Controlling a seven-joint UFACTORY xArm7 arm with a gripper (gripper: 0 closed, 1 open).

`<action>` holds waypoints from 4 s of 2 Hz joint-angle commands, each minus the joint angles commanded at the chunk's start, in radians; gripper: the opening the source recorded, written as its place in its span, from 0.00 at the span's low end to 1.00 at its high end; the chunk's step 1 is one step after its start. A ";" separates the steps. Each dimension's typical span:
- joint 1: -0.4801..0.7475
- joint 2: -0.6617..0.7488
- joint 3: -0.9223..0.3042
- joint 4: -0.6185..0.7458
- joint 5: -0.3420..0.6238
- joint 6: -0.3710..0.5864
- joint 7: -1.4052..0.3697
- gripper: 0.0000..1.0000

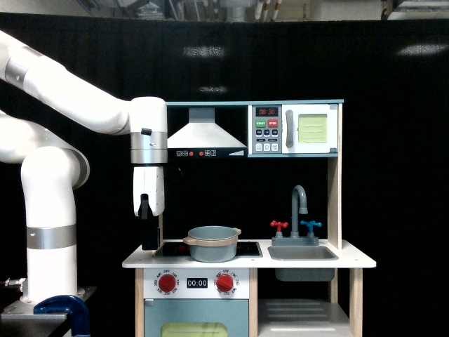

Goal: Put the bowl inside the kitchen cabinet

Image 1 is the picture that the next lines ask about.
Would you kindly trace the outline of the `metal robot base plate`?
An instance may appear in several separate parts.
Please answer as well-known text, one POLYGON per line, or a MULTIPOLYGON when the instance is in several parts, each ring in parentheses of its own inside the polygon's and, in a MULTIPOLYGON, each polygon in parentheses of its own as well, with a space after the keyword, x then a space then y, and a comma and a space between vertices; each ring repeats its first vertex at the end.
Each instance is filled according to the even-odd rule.
POLYGON ((86 301, 96 292, 96 286, 79 287, 75 295, 58 295, 35 303, 28 298, 8 305, 2 319, 69 319, 75 325, 88 326, 90 315, 86 301))

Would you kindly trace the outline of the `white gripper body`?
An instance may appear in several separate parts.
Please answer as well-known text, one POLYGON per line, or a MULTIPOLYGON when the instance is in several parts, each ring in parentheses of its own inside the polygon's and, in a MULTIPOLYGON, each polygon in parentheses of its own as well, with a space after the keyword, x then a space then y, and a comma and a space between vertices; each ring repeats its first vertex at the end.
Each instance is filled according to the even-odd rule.
POLYGON ((133 209, 136 216, 142 214, 142 195, 147 195, 153 216, 165 209, 164 177, 161 166, 135 166, 133 168, 133 209))

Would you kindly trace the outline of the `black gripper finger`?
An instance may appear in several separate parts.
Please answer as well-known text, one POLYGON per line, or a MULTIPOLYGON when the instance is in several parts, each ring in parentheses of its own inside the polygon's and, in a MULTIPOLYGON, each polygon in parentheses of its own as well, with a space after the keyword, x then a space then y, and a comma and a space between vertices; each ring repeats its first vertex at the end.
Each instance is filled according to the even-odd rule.
POLYGON ((159 217, 154 216, 147 194, 140 195, 138 217, 141 223, 141 247, 143 251, 157 250, 159 240, 159 217))

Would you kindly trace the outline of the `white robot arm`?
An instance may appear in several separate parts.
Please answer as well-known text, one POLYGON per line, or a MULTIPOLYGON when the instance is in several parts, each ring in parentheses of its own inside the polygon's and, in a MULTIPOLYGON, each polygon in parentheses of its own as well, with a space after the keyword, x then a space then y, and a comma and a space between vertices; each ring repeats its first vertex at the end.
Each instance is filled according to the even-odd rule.
MULTIPOLYGON (((1 79, 92 131, 129 135, 135 215, 147 219, 163 213, 168 159, 163 99, 116 98, 6 33, 1 34, 1 79)), ((2 114, 1 161, 21 166, 27 226, 24 300, 35 304, 76 294, 74 191, 88 180, 87 158, 41 125, 2 114)))

